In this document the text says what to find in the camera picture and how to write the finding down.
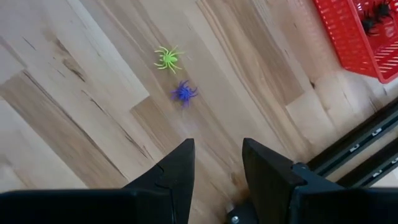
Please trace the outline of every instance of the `red basket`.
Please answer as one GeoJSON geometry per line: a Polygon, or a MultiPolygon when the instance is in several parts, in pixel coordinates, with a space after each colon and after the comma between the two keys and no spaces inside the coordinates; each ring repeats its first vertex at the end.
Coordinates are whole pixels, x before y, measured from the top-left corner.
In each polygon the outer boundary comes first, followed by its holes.
{"type": "Polygon", "coordinates": [[[390,1],[391,15],[367,36],[361,19],[373,16],[373,5],[385,0],[314,0],[342,66],[389,83],[398,76],[398,0],[390,1]]]}

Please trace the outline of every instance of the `toy spider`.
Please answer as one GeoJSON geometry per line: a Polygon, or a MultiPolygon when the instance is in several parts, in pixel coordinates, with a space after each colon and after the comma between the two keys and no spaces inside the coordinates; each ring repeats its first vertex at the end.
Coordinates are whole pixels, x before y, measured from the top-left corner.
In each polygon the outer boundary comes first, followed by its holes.
{"type": "Polygon", "coordinates": [[[375,35],[375,33],[371,32],[371,29],[373,29],[374,26],[376,25],[375,20],[370,16],[369,11],[368,12],[364,11],[363,15],[364,15],[364,19],[361,20],[361,23],[362,23],[362,27],[365,31],[365,34],[366,35],[375,35]]]}
{"type": "Polygon", "coordinates": [[[196,93],[198,88],[196,87],[194,90],[192,90],[189,86],[185,86],[187,82],[188,80],[184,82],[180,81],[178,88],[172,91],[173,93],[172,100],[178,98],[178,100],[182,101],[183,102],[182,108],[189,106],[189,100],[198,95],[198,93],[196,93]]]}
{"type": "Polygon", "coordinates": [[[376,22],[381,23],[382,21],[380,19],[383,19],[385,17],[390,17],[391,19],[394,19],[391,16],[391,9],[389,5],[390,1],[387,2],[387,0],[380,2],[378,5],[373,2],[373,13],[376,16],[376,22]]]}
{"type": "Polygon", "coordinates": [[[162,53],[160,55],[161,59],[159,59],[159,60],[163,63],[162,64],[154,63],[156,66],[158,66],[158,69],[169,68],[174,72],[174,74],[175,74],[175,70],[174,70],[175,68],[182,69],[182,68],[174,65],[174,63],[178,61],[177,55],[182,54],[181,52],[175,51],[177,46],[175,46],[173,48],[173,50],[167,50],[165,47],[162,47],[162,46],[160,46],[159,48],[161,50],[156,50],[155,53],[162,53]]]}

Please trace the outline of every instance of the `wooden floor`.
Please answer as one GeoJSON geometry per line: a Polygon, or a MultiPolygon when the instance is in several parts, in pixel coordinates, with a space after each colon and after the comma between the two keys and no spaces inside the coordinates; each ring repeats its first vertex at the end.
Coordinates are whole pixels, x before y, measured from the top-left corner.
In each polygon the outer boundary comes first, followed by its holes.
{"type": "Polygon", "coordinates": [[[122,187],[195,138],[190,223],[247,195],[243,138],[306,162],[398,96],[339,66],[312,0],[0,0],[0,67],[1,191],[122,187]]]}

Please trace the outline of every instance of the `screw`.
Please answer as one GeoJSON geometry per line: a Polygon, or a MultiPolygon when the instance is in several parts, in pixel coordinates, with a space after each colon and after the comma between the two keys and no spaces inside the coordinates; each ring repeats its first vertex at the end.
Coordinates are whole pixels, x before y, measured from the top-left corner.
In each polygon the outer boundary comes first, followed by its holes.
{"type": "Polygon", "coordinates": [[[233,224],[237,224],[237,223],[239,223],[239,217],[234,216],[234,217],[232,217],[231,221],[233,224]]]}
{"type": "Polygon", "coordinates": [[[373,136],[373,137],[374,137],[374,136],[377,136],[381,131],[382,131],[381,128],[375,130],[375,131],[372,133],[372,136],[373,136]]]}

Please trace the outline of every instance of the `green toy spider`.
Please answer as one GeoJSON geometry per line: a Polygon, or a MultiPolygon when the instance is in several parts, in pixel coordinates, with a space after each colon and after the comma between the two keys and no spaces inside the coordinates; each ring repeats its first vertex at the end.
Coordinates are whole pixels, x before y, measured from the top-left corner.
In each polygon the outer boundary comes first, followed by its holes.
{"type": "Polygon", "coordinates": [[[178,61],[177,55],[178,54],[182,54],[181,52],[176,52],[175,49],[177,48],[177,46],[175,46],[173,48],[173,50],[167,50],[165,47],[160,46],[159,47],[161,50],[156,50],[155,53],[162,53],[160,55],[161,59],[159,59],[161,62],[163,62],[162,64],[158,64],[158,63],[154,63],[158,69],[165,69],[165,68],[169,68],[171,69],[174,74],[175,74],[175,68],[177,69],[182,69],[176,65],[174,65],[175,62],[178,61]]]}

